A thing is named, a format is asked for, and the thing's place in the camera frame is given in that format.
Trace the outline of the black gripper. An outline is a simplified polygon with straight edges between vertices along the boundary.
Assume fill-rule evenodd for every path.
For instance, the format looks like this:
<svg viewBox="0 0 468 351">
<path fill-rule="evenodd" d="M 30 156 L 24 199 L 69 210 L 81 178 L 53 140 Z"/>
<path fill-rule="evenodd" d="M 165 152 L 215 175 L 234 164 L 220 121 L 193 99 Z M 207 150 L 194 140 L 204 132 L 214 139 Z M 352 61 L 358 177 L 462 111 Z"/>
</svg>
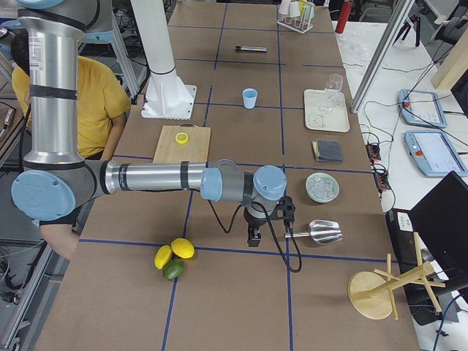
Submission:
<svg viewBox="0 0 468 351">
<path fill-rule="evenodd" d="M 261 211 L 254 213 L 252 206 L 244 208 L 244 219 L 248 224 L 247 243 L 249 247 L 258 247 L 261 242 L 260 228 L 266 223 L 265 214 Z"/>
</svg>

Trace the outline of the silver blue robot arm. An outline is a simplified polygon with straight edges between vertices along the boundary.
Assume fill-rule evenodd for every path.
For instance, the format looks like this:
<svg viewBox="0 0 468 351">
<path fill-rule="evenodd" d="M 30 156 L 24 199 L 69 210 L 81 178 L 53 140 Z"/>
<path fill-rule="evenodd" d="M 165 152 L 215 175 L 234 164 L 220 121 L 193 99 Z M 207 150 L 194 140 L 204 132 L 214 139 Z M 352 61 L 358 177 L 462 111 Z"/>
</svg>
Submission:
<svg viewBox="0 0 468 351">
<path fill-rule="evenodd" d="M 205 200 L 244 210 L 248 243 L 290 203 L 281 169 L 251 173 L 229 160 L 174 164 L 88 161 L 78 153 L 78 42 L 108 19 L 103 1 L 21 1 L 18 20 L 29 34 L 32 149 L 13 181 L 14 204 L 32 219 L 50 221 L 89 200 L 117 191 L 196 190 Z"/>
</svg>

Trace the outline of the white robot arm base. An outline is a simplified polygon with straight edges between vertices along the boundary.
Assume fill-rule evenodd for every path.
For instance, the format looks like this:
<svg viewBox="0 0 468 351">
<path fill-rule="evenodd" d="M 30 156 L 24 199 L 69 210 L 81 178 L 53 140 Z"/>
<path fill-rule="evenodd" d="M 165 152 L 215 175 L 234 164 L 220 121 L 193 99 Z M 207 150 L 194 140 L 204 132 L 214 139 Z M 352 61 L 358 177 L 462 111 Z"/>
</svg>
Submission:
<svg viewBox="0 0 468 351">
<path fill-rule="evenodd" d="M 131 5 L 151 73 L 142 117 L 187 121 L 197 87 L 184 84 L 176 72 L 163 2 L 136 0 Z"/>
</svg>

